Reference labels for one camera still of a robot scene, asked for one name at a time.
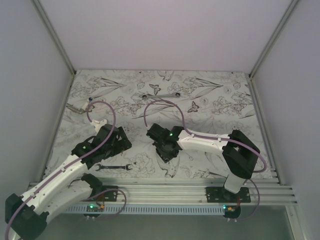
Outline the black fuse box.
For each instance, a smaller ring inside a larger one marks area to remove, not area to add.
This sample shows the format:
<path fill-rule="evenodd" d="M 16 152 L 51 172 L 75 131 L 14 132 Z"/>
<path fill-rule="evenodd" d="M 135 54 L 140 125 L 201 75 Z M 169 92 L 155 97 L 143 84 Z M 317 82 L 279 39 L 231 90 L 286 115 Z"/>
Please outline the black fuse box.
<path fill-rule="evenodd" d="M 164 163 L 168 163 L 172 159 L 176 158 L 179 154 L 178 150 L 164 151 L 163 149 L 156 149 L 156 153 L 163 160 Z"/>

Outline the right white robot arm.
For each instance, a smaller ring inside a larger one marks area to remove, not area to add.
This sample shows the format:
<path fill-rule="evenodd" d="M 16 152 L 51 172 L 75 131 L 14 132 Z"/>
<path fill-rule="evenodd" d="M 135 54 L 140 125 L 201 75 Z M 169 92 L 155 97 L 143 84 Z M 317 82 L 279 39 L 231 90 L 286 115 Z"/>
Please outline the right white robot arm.
<path fill-rule="evenodd" d="M 182 150 L 211 153 L 224 159 L 229 174 L 221 190 L 226 202 L 234 202 L 240 189 L 254 173 L 260 150 L 240 130 L 231 134 L 204 134 L 190 131 L 182 126 L 171 130 L 154 123 L 146 135 L 153 140 L 156 153 L 167 163 L 176 158 Z"/>

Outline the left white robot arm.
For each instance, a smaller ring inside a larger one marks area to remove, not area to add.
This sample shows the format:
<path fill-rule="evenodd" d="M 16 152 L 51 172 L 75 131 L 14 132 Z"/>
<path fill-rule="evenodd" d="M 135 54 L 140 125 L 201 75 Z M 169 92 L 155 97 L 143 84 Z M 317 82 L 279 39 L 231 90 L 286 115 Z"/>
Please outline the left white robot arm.
<path fill-rule="evenodd" d="M 44 180 L 5 201 L 6 240 L 35 240 L 50 221 L 80 201 L 96 201 L 116 187 L 104 186 L 89 173 L 94 165 L 132 147 L 124 129 L 94 123 L 96 135 L 78 143 L 66 160 Z"/>

